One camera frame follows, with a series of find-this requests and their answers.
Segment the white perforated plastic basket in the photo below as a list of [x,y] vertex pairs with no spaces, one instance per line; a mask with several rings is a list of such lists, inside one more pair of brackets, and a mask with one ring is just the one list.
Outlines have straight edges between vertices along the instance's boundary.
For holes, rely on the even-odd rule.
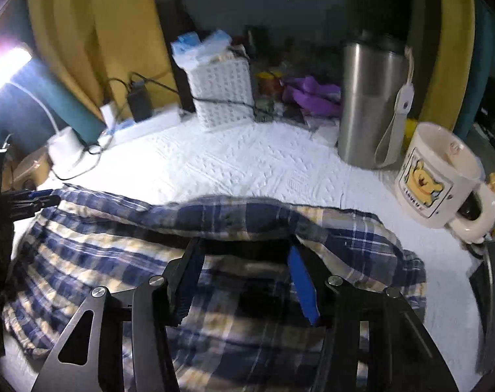
[[254,122],[249,62],[244,57],[198,66],[186,74],[198,121],[206,132]]

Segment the black laptop edge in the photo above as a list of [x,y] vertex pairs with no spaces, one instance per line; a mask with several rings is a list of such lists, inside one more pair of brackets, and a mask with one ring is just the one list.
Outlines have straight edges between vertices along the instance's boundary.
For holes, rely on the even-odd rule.
[[469,277],[483,328],[478,368],[495,368],[495,241],[483,246],[483,260]]

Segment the yellow curtain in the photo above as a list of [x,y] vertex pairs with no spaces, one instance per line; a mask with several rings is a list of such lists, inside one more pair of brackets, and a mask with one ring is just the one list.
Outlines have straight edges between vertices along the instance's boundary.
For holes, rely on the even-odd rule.
[[154,0],[27,0],[40,56],[96,118],[126,102],[125,82],[148,84],[154,108],[177,104],[176,81]]

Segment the beige lidded container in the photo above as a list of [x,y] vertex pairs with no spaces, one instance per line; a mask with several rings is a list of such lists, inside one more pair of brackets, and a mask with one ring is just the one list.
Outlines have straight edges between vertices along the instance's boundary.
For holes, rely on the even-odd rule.
[[12,187],[15,190],[36,190],[42,185],[51,172],[52,163],[48,149],[42,147],[27,155],[14,170]]

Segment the purple cloth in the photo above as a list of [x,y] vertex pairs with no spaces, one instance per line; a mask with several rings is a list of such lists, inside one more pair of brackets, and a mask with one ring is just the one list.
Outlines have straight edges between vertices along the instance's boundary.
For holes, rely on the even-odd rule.
[[311,116],[341,117],[341,88],[338,85],[321,84],[313,76],[286,78],[281,84],[284,102],[297,104]]

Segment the stainless steel tumbler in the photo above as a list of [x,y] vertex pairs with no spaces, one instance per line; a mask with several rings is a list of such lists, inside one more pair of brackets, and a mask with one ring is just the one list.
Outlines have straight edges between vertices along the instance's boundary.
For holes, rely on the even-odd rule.
[[366,170],[397,162],[412,107],[414,61],[405,45],[362,31],[345,45],[340,158]]

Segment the blue yellow plaid pants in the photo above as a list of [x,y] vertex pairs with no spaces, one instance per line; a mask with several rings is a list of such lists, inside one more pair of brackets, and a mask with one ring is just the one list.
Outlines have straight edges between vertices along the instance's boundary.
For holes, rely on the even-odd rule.
[[422,260],[374,214],[268,197],[202,196],[153,205],[68,184],[18,248],[1,317],[27,357],[46,357],[98,286],[126,290],[198,237],[205,262],[188,316],[169,330],[184,391],[305,391],[323,332],[312,327],[286,266],[295,244],[357,287],[397,287],[426,308]]

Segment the black power adapter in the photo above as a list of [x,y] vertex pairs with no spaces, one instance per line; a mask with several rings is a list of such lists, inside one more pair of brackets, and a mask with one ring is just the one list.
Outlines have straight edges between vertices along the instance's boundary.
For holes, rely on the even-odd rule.
[[138,123],[153,116],[153,105],[144,82],[132,82],[127,102],[133,120]]

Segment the white power strip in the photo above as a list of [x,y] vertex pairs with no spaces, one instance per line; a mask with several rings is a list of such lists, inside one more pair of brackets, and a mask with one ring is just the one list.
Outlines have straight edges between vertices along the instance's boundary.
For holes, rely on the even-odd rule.
[[180,108],[177,105],[166,106],[162,110],[155,111],[152,117],[144,121],[123,121],[114,131],[110,146],[113,147],[143,136],[156,134],[180,123]]

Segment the teal curtain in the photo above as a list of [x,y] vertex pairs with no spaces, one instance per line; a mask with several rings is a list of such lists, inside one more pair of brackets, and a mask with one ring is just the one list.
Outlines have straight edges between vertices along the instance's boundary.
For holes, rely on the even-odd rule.
[[[49,110],[57,127],[44,113]],[[70,126],[85,143],[96,142],[105,129],[99,120],[63,86],[37,58],[32,59],[11,82],[0,89],[0,145],[6,136],[22,151],[31,153]]]

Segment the orange lidded jar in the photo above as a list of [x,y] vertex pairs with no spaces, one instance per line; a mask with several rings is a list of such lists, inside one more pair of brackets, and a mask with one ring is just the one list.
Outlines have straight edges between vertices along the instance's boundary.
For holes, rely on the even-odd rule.
[[255,75],[259,93],[262,96],[270,96],[280,99],[283,93],[281,82],[283,74],[280,71],[263,71]]

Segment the blue plastic bags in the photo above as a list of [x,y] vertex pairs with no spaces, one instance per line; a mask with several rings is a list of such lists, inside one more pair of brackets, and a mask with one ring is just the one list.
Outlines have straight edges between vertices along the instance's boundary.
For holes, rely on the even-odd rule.
[[196,32],[186,33],[171,43],[172,57],[181,69],[192,71],[225,53],[231,41],[232,38],[221,29],[215,30],[203,40]]

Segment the white desk lamp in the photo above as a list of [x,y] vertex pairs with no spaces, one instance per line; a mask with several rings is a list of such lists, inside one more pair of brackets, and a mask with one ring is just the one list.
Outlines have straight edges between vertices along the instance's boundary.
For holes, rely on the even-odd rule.
[[23,46],[7,46],[0,49],[0,91],[6,85],[15,87],[33,100],[51,122],[54,135],[46,142],[48,154],[52,162],[58,166],[73,166],[82,158],[83,145],[71,126],[59,130],[50,109],[34,93],[13,80],[13,77],[31,61],[30,50]]

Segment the cream bear cartoon mug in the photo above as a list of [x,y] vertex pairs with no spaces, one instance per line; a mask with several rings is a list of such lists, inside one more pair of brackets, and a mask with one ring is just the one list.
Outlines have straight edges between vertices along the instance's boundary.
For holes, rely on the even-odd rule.
[[448,226],[466,243],[482,243],[495,225],[495,172],[482,179],[474,152],[448,129],[416,126],[395,194],[408,215],[428,228]]

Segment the white textured bedspread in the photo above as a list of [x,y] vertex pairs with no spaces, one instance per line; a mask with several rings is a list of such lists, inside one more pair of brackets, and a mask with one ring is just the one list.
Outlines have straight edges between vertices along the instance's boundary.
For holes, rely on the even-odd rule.
[[425,264],[425,324],[458,388],[469,391],[480,379],[480,318],[468,281],[475,260],[449,231],[422,227],[402,211],[393,172],[348,166],[305,129],[275,122],[205,133],[196,120],[185,121],[101,157],[86,156],[70,179],[151,204],[211,194],[269,196],[374,213]]

